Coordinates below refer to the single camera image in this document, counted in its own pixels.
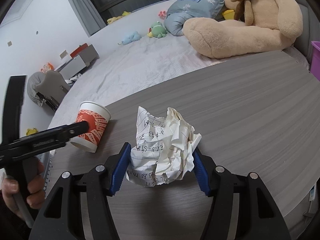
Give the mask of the person's left hand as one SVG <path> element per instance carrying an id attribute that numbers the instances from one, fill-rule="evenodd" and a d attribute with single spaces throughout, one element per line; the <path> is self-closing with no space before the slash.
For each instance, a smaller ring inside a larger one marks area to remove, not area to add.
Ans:
<path id="1" fill-rule="evenodd" d="M 6 206 L 27 224 L 33 224 L 45 200 L 43 164 L 33 157 L 9 164 L 4 170 L 1 192 Z"/>

